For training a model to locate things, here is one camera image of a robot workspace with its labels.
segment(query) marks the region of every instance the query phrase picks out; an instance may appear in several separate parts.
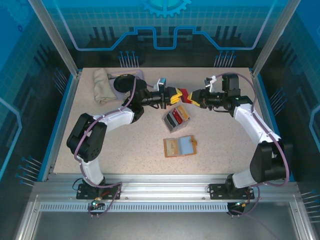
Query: metal post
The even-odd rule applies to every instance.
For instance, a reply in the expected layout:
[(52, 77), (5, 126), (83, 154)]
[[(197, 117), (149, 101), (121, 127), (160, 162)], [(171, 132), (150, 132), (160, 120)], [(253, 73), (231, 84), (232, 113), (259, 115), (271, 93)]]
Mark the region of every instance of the metal post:
[(266, 63), (269, 55), (271, 54), (277, 41), (279, 40), (282, 32), (284, 31), (289, 20), (296, 11), (296, 8), (299, 5), (299, 3), (300, 0), (289, 0), (286, 6), (284, 7), (282, 14), (280, 15), (277, 23), (275, 24), (268, 40), (266, 41), (259, 57), (257, 58), (253, 66), (252, 71), (254, 77), (256, 77), (260, 73), (262, 67)]
[(55, 48), (59, 52), (62, 60), (64, 61), (65, 65), (69, 69), (70, 73), (77, 77), (78, 76), (78, 68), (70, 55), (70, 52), (67, 49), (62, 37), (60, 36), (58, 29), (56, 28), (54, 22), (52, 21), (46, 7), (42, 3), (41, 0), (28, 0), (30, 5), (32, 6), (35, 14), (39, 18), (42, 26), (44, 27), (45, 31), (49, 35), (49, 38), (53, 42)]

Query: beige tabletop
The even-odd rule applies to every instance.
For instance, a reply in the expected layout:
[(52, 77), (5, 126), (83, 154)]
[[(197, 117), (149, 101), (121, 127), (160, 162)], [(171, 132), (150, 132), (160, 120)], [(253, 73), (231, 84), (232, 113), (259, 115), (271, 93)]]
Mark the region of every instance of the beige tabletop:
[[(55, 173), (80, 173), (79, 164), (66, 146), (67, 138), (83, 113), (98, 115), (115, 110), (122, 104), (116, 100), (99, 105), (94, 100), (93, 73), (98, 68), (84, 68), (76, 90), (69, 119), (55, 163)], [(106, 68), (108, 73), (130, 68)], [(151, 85), (160, 77), (166, 85), (186, 88), (188, 92), (204, 88), (204, 79), (225, 72), (236, 72), (249, 79), (248, 68), (141, 68), (144, 80)], [(221, 90), (221, 78), (215, 91)], [(239, 78), (241, 95), (254, 99), (250, 85)], [(187, 126), (169, 133), (163, 115), (174, 106), (164, 109), (144, 107), (144, 114), (135, 123), (121, 126), (106, 134), (99, 164), (104, 174), (230, 174), (249, 167), (256, 146), (242, 126), (228, 113), (218, 113), (183, 103), (191, 119)], [(261, 116), (259, 104), (257, 112)], [(163, 139), (194, 135), (197, 154), (165, 157)]]

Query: gear logo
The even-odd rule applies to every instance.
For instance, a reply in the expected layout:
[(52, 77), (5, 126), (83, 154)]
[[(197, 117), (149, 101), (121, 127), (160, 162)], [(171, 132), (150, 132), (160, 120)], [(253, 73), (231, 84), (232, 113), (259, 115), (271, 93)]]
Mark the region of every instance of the gear logo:
[(150, 14), (157, 17), (173, 17), (174, 14), (180, 14), (180, 10), (187, 9), (186, 5), (191, 4), (191, 0), (141, 0), (144, 10), (149, 10)]
[(22, 24), (29, 16), (29, 3), (27, 0), (0, 0), (0, 8), (6, 7), (11, 17)]

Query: beige cloth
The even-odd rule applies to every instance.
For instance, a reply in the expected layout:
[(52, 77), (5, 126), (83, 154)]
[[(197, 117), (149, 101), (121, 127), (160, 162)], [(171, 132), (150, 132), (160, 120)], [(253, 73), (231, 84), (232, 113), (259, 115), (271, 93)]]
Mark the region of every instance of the beige cloth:
[(93, 73), (94, 99), (98, 104), (105, 104), (117, 97), (112, 91), (106, 70), (100, 68)]

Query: small box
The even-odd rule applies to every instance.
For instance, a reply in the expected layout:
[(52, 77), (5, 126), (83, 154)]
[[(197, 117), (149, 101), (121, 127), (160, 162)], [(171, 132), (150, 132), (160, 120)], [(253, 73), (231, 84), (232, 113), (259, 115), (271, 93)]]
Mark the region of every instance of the small box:
[(175, 107), (166, 113), (162, 118), (166, 128), (170, 133), (185, 127), (189, 119), (190, 115), (182, 105)]

